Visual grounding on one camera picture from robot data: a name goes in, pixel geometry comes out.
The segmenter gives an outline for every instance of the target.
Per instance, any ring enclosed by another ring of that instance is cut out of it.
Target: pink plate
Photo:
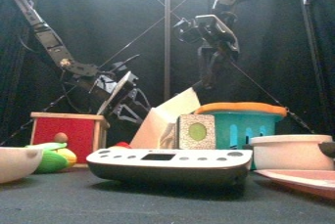
[[[335,200],[335,171],[265,169],[255,172],[295,190]]]

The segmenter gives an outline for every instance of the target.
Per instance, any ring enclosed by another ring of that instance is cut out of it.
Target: red wooden box
[[[86,163],[86,157],[106,147],[106,129],[109,123],[102,115],[33,112],[34,127],[31,144],[54,141],[55,134],[69,136],[68,148],[77,154],[78,163]]]

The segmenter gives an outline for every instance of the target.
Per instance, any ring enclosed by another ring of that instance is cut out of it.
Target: black curtain
[[[172,29],[165,28],[167,2],[172,7],[172,25],[181,18],[208,14],[208,0],[35,0],[35,9],[80,62],[112,67],[140,54],[129,69],[140,77],[139,87],[155,107],[165,100],[165,30]],[[250,0],[238,6],[234,30],[242,47],[239,68],[227,62],[216,88],[199,93],[203,104],[254,101],[277,105],[275,98],[317,133],[334,135],[334,3],[334,0],[314,0],[311,5],[322,74],[315,73],[302,0]],[[0,119],[6,139],[30,120],[30,113],[50,108],[64,91],[50,57],[29,33],[25,18],[10,0],[2,0],[0,17],[7,22],[2,23],[0,41],[0,71],[2,76],[6,74]],[[18,35],[34,52],[23,47]],[[175,36],[171,42],[173,96],[199,81],[200,43],[183,43]],[[319,89],[319,75],[325,91]],[[322,102],[325,98],[329,109]],[[74,93],[72,99],[85,110],[89,101],[84,94]],[[77,112],[66,100],[49,111]],[[132,140],[137,128],[127,125],[122,122],[112,126],[109,144]],[[287,117],[278,124],[278,133],[307,133],[307,130]],[[7,145],[23,145],[29,137],[30,129]]]

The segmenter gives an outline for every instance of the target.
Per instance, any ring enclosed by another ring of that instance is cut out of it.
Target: white bowl
[[[0,183],[17,181],[34,173],[43,149],[0,147]]]
[[[271,135],[251,138],[256,169],[334,170],[334,159],[318,146],[330,135]]]

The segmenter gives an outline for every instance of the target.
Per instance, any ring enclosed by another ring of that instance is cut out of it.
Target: dark floor
[[[106,181],[88,168],[0,185],[0,223],[334,223],[335,202],[251,172],[246,187]]]

